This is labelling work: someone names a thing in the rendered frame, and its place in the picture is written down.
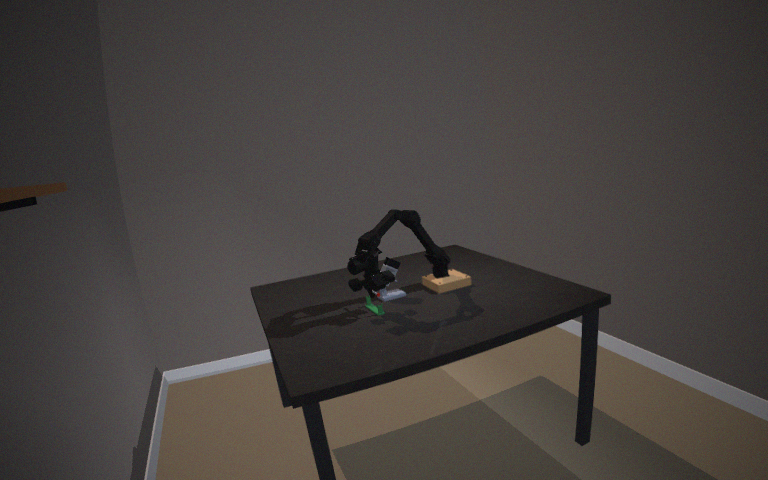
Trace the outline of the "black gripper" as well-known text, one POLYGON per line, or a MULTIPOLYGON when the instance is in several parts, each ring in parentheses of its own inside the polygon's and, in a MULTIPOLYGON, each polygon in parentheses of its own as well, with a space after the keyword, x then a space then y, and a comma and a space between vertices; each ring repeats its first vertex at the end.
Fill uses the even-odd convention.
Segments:
MULTIPOLYGON (((370 273, 376 274, 378 270, 380 270, 378 267, 374 268, 374 269, 368 269, 367 268, 366 270, 364 270, 365 274, 363 275, 365 280, 359 281, 358 278, 349 280, 348 286, 351 288, 351 290, 353 292, 361 291, 362 288, 364 287, 368 291, 368 293, 370 295, 370 298, 371 299, 374 298, 375 294, 372 293, 372 290, 374 292, 377 292, 377 291, 374 289, 372 284, 370 284, 370 285, 368 284, 368 277, 369 277, 370 273)), ((390 282, 389 283, 394 282, 395 281, 395 276, 389 270, 381 272, 381 275, 387 275, 387 274, 390 277, 390 282)))

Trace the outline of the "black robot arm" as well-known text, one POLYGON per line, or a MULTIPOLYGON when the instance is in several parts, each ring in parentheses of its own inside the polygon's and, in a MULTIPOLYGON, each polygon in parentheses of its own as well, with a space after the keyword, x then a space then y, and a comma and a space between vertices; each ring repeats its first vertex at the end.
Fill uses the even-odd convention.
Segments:
MULTIPOLYGON (((349 258, 347 266, 349 272, 352 275, 356 275, 367 268, 374 269, 378 267, 378 255, 382 251, 377 247, 382 236, 397 220, 400 220, 404 226, 410 228, 426 249, 425 257, 434 266, 433 275, 437 279, 449 277, 447 265, 450 263, 450 258, 441 247, 433 242, 423 228, 421 218, 416 210, 389 210, 388 214, 371 231, 363 234, 358 239, 355 251, 357 256, 349 258)), ((376 274, 370 273, 368 277, 368 284, 372 284, 376 291, 384 289, 389 282, 389 275, 381 275, 380 270, 376 274)))

